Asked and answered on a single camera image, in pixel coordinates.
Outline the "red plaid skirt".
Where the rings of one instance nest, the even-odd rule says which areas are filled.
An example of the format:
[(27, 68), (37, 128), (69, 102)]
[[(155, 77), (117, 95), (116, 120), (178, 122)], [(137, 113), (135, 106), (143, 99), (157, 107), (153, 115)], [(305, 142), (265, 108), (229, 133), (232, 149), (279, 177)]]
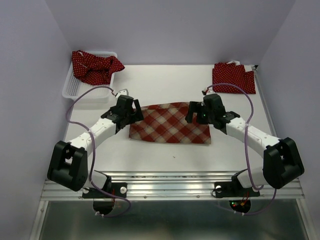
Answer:
[(185, 117), (188, 110), (188, 102), (143, 106), (144, 119), (130, 125), (128, 137), (161, 144), (210, 145), (210, 127), (197, 123), (195, 116), (191, 123), (187, 123)]

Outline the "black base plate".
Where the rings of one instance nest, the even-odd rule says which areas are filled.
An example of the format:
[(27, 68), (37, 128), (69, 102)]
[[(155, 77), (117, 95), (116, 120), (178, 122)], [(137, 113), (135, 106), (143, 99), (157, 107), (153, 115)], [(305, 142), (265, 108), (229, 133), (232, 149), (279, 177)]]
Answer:
[[(127, 197), (128, 184), (126, 182), (112, 182), (111, 187), (108, 190), (109, 194), (115, 195), (117, 197), (126, 198)], [(86, 188), (82, 192), (83, 199), (109, 199), (109, 196), (101, 193), (95, 188)]]
[(240, 183), (234, 181), (218, 181), (214, 183), (211, 195), (215, 198), (242, 198), (259, 197), (260, 192), (253, 191), (252, 188), (243, 188)]

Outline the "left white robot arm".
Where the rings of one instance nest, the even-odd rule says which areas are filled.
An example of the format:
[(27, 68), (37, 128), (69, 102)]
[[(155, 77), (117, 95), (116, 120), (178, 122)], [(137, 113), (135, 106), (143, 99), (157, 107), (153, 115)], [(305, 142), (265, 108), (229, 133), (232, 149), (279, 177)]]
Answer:
[(143, 119), (139, 100), (119, 95), (116, 105), (103, 113), (92, 127), (77, 123), (85, 128), (84, 133), (68, 142), (55, 144), (47, 178), (75, 192), (94, 188), (100, 197), (110, 196), (110, 177), (102, 172), (94, 173), (96, 149), (126, 126)]

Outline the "aluminium rail frame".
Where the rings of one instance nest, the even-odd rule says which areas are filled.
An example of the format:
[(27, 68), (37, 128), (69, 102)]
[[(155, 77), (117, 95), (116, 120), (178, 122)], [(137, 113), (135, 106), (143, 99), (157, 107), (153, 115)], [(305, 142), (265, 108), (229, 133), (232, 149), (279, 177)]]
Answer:
[[(113, 87), (128, 89), (142, 105), (197, 100), (201, 90), (212, 83), (212, 65), (127, 65), (115, 74)], [(128, 138), (122, 131), (97, 150), (96, 167), (110, 174), (116, 182), (127, 182), (128, 199), (132, 203), (216, 203), (211, 195), (214, 183), (227, 181), (246, 166), (244, 145), (217, 130), (211, 130), (210, 146), (142, 143)], [(276, 206), (257, 214), (255, 238), (317, 240), (319, 235), (308, 210), (299, 180), (274, 191), (264, 187), (260, 201), (275, 197), (277, 201), (293, 202), (298, 223), (285, 230), (284, 222), (276, 223)], [(278, 234), (271, 233), (281, 227)]]

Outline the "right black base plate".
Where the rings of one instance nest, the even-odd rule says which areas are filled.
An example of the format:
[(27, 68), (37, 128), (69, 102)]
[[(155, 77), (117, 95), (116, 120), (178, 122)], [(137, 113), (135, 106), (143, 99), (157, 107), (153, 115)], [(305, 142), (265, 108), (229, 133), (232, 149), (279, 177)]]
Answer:
[(259, 197), (260, 192), (253, 191), (252, 188), (243, 188), (240, 183), (234, 181), (218, 181), (214, 183), (211, 195), (215, 198), (242, 198)]

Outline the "red polka dot skirt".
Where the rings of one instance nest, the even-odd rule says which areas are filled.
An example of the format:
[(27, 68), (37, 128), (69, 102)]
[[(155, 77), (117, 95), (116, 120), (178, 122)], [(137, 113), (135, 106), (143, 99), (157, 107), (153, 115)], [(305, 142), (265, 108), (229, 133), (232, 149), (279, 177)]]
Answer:
[(254, 71), (251, 66), (238, 61), (215, 63), (212, 69), (212, 84), (213, 91), (217, 93), (242, 94), (244, 91), (246, 94), (256, 94)]

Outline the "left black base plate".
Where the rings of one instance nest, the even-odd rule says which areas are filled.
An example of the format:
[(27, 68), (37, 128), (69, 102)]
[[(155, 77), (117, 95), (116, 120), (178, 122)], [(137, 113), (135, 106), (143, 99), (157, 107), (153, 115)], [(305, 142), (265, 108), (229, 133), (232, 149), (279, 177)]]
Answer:
[[(126, 198), (127, 197), (128, 184), (126, 182), (112, 182), (111, 187), (108, 190), (109, 194), (115, 195), (117, 197)], [(86, 188), (82, 192), (83, 199), (109, 199), (109, 196), (101, 193), (95, 188)]]

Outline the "white plastic basket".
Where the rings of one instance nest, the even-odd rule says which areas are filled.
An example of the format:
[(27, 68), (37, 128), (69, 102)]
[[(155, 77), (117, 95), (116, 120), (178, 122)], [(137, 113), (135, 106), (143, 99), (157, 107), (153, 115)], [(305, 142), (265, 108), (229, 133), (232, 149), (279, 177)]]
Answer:
[[(117, 53), (113, 51), (86, 50), (85, 52), (104, 58), (110, 56), (114, 56), (116, 58), (118, 57)], [(93, 85), (86, 84), (74, 76), (73, 63), (71, 62), (65, 79), (65, 83), (63, 85), (62, 96), (66, 99), (75, 101), (80, 95), (84, 94), (93, 87)], [(86, 103), (103, 103), (106, 102), (107, 98), (111, 95), (112, 93), (108, 88), (97, 88), (83, 96), (80, 100)]]

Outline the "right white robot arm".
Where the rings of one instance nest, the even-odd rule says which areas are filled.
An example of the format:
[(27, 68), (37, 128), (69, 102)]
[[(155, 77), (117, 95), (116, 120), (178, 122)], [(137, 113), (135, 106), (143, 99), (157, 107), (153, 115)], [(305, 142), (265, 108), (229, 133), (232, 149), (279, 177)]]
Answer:
[(247, 190), (259, 191), (265, 185), (278, 190), (305, 172), (293, 139), (269, 135), (250, 125), (236, 112), (226, 111), (221, 97), (216, 93), (205, 95), (201, 102), (189, 103), (185, 120), (191, 123), (193, 118), (198, 124), (213, 125), (225, 135), (244, 143), (245, 149), (251, 148), (262, 157), (260, 167), (247, 167), (236, 173), (227, 186), (220, 187), (222, 192), (231, 190), (235, 195), (242, 195)]

